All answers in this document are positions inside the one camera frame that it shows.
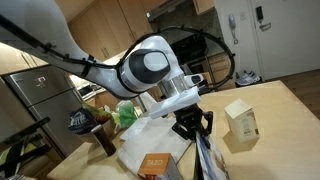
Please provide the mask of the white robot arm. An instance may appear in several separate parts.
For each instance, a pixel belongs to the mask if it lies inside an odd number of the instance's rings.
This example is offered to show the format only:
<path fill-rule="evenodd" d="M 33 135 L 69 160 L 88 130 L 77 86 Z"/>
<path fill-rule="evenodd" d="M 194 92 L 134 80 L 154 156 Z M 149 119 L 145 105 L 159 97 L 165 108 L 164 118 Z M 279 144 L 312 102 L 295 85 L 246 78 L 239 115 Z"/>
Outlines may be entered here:
<path fill-rule="evenodd" d="M 153 119 L 201 101 L 197 84 L 203 76 L 185 74 L 163 37 L 146 34 L 121 60 L 108 64 L 79 47 L 54 0 L 0 0 L 0 41 L 98 84 L 121 100 L 136 98 L 154 86 L 180 85 L 147 111 Z"/>

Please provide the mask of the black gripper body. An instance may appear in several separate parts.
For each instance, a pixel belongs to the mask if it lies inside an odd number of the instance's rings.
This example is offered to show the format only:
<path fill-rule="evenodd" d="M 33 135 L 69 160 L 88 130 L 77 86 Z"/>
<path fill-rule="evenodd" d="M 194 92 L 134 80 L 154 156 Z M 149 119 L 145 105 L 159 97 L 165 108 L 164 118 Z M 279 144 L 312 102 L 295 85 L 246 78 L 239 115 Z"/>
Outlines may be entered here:
<path fill-rule="evenodd" d="M 172 130 L 185 140 L 194 140 L 199 132 L 206 137 L 212 132 L 213 112 L 204 112 L 197 104 L 174 112 L 176 122 Z"/>

